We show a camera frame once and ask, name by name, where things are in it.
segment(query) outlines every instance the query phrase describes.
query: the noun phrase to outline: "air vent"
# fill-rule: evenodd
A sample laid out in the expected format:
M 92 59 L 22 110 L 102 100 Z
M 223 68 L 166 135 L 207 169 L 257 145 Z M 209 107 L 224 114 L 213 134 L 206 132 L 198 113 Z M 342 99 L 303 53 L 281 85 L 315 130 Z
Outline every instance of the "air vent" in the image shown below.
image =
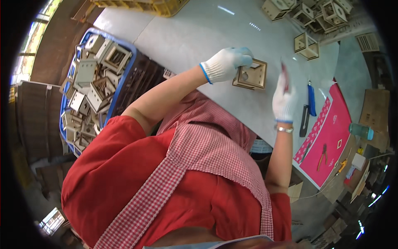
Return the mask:
M 355 38 L 361 47 L 362 52 L 379 51 L 377 37 L 374 33 L 367 33 L 364 35 L 357 35 Z

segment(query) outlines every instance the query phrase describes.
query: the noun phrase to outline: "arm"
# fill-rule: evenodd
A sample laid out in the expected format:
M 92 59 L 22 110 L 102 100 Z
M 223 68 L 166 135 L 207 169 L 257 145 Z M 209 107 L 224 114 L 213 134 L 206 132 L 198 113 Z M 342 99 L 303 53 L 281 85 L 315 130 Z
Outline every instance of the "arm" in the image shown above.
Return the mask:
M 236 76 L 238 67 L 249 66 L 253 54 L 248 48 L 226 48 L 208 61 L 176 75 L 150 89 L 131 103 L 122 116 L 133 117 L 145 133 L 162 120 L 167 112 L 188 93 L 207 82 L 223 82 Z
M 147 134 L 163 119 L 172 106 L 206 83 L 202 69 L 200 66 L 195 66 L 144 93 L 126 108 L 122 116 L 135 118 Z
M 292 124 L 277 123 L 277 126 L 290 129 Z M 278 132 L 275 146 L 269 160 L 265 186 L 270 194 L 286 193 L 289 188 L 292 172 L 293 135 L 287 132 Z
M 272 109 L 278 127 L 291 129 L 293 127 L 293 113 L 295 108 L 295 88 L 287 92 L 289 77 L 284 66 L 279 75 L 277 88 L 272 99 Z M 265 186 L 270 194 L 286 193 L 289 188 L 292 172 L 293 158 L 293 133 L 278 131 L 275 146 L 272 151 L 267 173 L 265 175 Z

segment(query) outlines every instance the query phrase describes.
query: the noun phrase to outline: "blue plastic crate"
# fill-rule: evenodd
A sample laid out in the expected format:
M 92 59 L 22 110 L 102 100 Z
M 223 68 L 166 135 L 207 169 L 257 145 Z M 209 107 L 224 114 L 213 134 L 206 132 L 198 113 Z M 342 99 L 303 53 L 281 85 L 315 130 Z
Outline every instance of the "blue plastic crate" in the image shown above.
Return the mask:
M 129 63 L 126 66 L 126 69 L 125 69 L 125 71 L 123 73 L 123 76 L 120 78 L 119 84 L 118 84 L 118 86 L 116 88 L 116 92 L 115 92 L 115 94 L 114 94 L 114 96 L 112 98 L 112 103 L 111 103 L 111 106 L 109 108 L 108 115 L 107 115 L 107 117 L 105 119 L 105 124 L 104 124 L 104 126 L 105 126 L 107 124 L 108 120 L 112 116 L 113 109 L 115 108 L 115 104 L 116 104 L 116 99 L 118 98 L 118 96 L 120 94 L 120 91 L 121 91 L 121 89 L 123 87 L 123 84 L 125 83 L 126 77 L 127 77 L 128 73 L 129 73 L 129 71 L 131 70 L 133 64 L 134 64 L 134 61 L 135 61 L 135 59 L 137 57 L 138 51 L 137 51 L 136 47 L 133 44 L 128 43 L 128 42 L 126 42 L 124 40 L 120 40 L 118 38 L 115 38 L 115 37 L 111 36 L 110 34 L 104 32 L 104 31 L 95 29 L 95 28 L 89 28 L 86 31 L 86 33 L 84 34 L 82 40 L 80 41 L 80 44 L 86 43 L 88 41 L 88 39 L 90 38 L 90 35 L 92 35 L 92 34 L 101 35 L 101 36 L 105 37 L 106 39 L 110 39 L 110 40 L 118 43 L 124 49 L 132 52 L 132 56 L 130 58 L 130 61 L 129 61 Z M 73 66 L 73 61 L 75 60 L 75 58 L 76 58 L 76 55 L 74 55 L 74 57 L 72 59 L 72 62 L 70 63 L 68 76 L 73 75 L 74 72 L 75 72 L 75 68 Z M 64 92 L 66 92 L 69 89 L 70 86 L 71 86 L 71 83 L 67 82 L 66 85 L 65 85 L 65 88 L 64 88 Z M 64 138 L 65 141 L 66 141 L 66 131 L 64 131 L 64 126 L 62 124 L 61 115 L 62 115 L 62 113 L 65 110 L 68 109 L 68 103 L 69 103 L 69 100 L 66 98 L 65 95 L 63 95 L 62 96 L 62 100 L 61 100 L 61 109 L 60 109 L 60 115 L 59 115 L 59 130 L 60 130 L 61 135 L 62 135 L 62 137 Z M 69 144 L 69 143 L 68 143 L 68 145 L 69 145 L 69 148 L 73 151 L 73 146 L 71 144 Z

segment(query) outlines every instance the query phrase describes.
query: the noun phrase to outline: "wooden boxes pile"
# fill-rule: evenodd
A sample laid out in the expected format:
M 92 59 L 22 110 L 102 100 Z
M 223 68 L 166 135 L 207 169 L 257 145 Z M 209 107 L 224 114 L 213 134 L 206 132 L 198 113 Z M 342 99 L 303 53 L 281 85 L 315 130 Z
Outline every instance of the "wooden boxes pile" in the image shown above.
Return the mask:
M 265 0 L 262 10 L 275 22 L 282 19 L 297 4 L 297 0 Z
M 253 59 L 253 64 L 249 69 L 239 67 L 238 75 L 232 81 L 233 86 L 239 86 L 250 90 L 265 88 L 267 76 L 267 63 Z
M 319 57 L 319 44 L 304 32 L 295 38 L 295 53 L 307 60 L 316 59 Z
M 291 13 L 300 26 L 327 34 L 348 25 L 352 8 L 347 0 L 303 0 Z
M 92 34 L 76 46 L 69 76 L 60 92 L 69 99 L 62 113 L 66 142 L 78 157 L 104 126 L 112 97 L 132 53 L 112 40 Z

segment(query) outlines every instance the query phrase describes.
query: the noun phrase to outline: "blue glove cuff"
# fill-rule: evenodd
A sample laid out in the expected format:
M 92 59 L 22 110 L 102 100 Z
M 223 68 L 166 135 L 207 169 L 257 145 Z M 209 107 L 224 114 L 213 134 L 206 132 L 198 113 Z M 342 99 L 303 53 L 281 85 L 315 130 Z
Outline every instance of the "blue glove cuff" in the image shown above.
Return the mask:
M 203 68 L 202 63 L 200 63 L 199 66 L 200 66 L 200 68 L 202 69 L 203 73 L 205 74 L 205 77 L 206 77 L 206 79 L 207 79 L 207 82 L 209 82 L 210 85 L 212 85 L 213 83 L 211 83 L 210 80 L 209 80 L 209 78 L 207 77 L 206 71 L 205 71 L 205 69 Z
M 275 118 L 275 121 L 279 122 L 279 123 L 286 123 L 286 124 L 292 124 L 293 123 L 293 121 L 291 121 L 291 120 L 280 120 L 280 119 L 277 119 L 277 118 Z

